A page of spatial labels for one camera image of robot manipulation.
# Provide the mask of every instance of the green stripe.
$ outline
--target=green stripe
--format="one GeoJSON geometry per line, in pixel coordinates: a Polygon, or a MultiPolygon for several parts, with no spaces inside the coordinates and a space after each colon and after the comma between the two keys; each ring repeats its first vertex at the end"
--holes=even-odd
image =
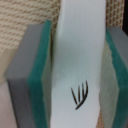
{"type": "Polygon", "coordinates": [[[32,71],[28,77],[32,112],[36,128],[47,128],[46,109],[44,103],[42,76],[47,59],[51,31],[51,22],[46,21],[43,26],[38,52],[32,71]]]}
{"type": "Polygon", "coordinates": [[[128,71],[108,30],[106,31],[106,40],[112,51],[112,63],[116,71],[116,78],[119,85],[118,103],[112,128],[122,128],[128,117],[128,71]]]}

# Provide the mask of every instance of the black logo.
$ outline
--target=black logo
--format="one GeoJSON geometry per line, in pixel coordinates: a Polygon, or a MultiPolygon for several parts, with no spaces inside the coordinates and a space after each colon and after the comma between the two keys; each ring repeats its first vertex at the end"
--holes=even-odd
{"type": "Polygon", "coordinates": [[[87,83],[87,81],[86,81],[86,93],[85,94],[84,94],[84,84],[82,83],[82,100],[80,99],[80,86],[78,87],[78,102],[79,102],[79,104],[77,103],[77,99],[76,99],[76,96],[75,96],[72,88],[71,88],[71,91],[72,91],[73,99],[77,105],[77,107],[76,107],[76,110],[77,110],[78,108],[80,108],[83,105],[83,103],[87,99],[87,96],[88,96],[88,83],[87,83]]]}

